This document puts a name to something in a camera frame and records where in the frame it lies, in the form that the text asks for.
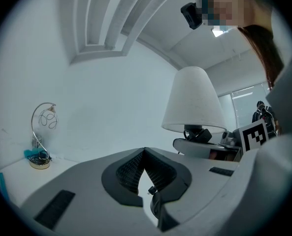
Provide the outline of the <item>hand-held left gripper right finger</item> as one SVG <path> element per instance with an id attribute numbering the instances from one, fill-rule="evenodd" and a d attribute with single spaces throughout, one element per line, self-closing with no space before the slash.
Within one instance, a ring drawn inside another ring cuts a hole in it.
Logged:
<path id="1" fill-rule="evenodd" d="M 180 223 L 165 208 L 167 203 L 179 200 L 192 182 L 192 174 L 187 167 L 146 147 L 143 152 L 144 170 L 153 186 L 148 192 L 152 195 L 150 209 L 158 219 L 158 229 L 168 231 Z"/>

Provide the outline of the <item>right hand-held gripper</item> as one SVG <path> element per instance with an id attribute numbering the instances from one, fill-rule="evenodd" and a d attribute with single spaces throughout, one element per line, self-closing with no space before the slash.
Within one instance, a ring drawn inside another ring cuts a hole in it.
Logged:
<path id="1" fill-rule="evenodd" d="M 224 132 L 220 145 L 229 149 L 241 149 L 245 153 L 260 148 L 268 139 L 266 124 L 260 119 L 232 132 Z"/>

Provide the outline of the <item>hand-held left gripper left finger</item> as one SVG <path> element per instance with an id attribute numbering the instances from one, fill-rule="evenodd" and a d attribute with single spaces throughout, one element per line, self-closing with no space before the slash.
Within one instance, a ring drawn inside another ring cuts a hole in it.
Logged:
<path id="1" fill-rule="evenodd" d="M 135 148 L 112 154 L 112 162 L 104 169 L 101 183 L 108 195 L 121 205 L 142 207 L 138 195 L 140 178 L 144 172 L 144 148 Z"/>

